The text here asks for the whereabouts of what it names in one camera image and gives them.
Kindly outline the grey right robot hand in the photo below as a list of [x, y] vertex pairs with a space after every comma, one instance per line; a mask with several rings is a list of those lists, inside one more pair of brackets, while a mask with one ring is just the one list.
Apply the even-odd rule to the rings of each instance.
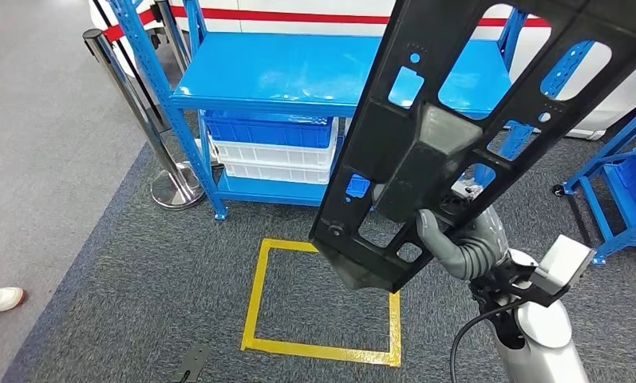
[[504, 226], [494, 207], [488, 207], [451, 237], [441, 231], [435, 215], [423, 209], [417, 216], [417, 234], [448, 269], [475, 266], [479, 261], [491, 267], [508, 252]]

